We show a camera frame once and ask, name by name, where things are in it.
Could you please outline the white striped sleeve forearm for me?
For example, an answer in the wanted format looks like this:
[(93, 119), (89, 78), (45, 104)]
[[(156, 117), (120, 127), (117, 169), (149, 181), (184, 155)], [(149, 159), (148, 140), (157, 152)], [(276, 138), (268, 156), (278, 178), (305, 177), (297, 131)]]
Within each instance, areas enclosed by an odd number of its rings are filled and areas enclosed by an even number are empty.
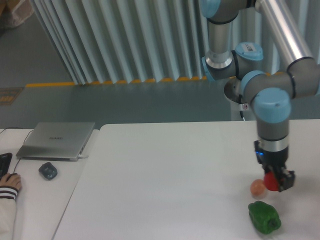
[(14, 187), (0, 187), (0, 239), (12, 240), (16, 219), (16, 197), (18, 190)]

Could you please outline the person's hand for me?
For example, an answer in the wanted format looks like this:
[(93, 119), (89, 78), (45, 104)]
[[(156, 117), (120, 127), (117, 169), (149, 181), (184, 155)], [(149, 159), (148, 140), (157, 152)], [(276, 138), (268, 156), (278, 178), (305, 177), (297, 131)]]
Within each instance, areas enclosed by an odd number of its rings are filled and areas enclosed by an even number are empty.
[(11, 189), (17, 190), (17, 192), (19, 192), (22, 188), (21, 175), (20, 174), (14, 175), (9, 180), (7, 180), (7, 177), (9, 175), (10, 175), (10, 173), (7, 173), (0, 179), (0, 186), (6, 187), (6, 188), (11, 188)]

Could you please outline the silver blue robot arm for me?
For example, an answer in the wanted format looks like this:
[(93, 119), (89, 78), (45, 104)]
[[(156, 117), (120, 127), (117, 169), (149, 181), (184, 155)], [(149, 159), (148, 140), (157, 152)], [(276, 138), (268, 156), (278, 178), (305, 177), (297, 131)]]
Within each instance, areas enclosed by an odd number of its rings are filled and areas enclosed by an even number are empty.
[[(266, 21), (283, 72), (267, 75), (257, 69), (263, 60), (258, 44), (242, 42), (231, 48), (232, 23), (249, 8)], [(202, 58), (205, 75), (209, 81), (236, 78), (236, 101), (249, 105), (256, 118), (254, 149), (265, 185), (271, 191), (285, 191), (296, 178), (286, 167), (291, 100), (319, 94), (320, 66), (283, 0), (202, 0), (200, 10), (208, 23), (209, 49)]]

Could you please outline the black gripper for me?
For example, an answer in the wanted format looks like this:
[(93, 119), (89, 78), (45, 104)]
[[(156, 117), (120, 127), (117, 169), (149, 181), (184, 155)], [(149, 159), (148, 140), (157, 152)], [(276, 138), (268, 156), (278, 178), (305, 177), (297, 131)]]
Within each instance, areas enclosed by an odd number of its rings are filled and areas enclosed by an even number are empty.
[(280, 151), (267, 151), (260, 147), (258, 140), (254, 141), (254, 151), (256, 154), (257, 162), (262, 165), (265, 174), (271, 173), (274, 167), (273, 175), (277, 183), (277, 191), (283, 192), (294, 186), (295, 171), (288, 170), (285, 162), (289, 156), (289, 147)]

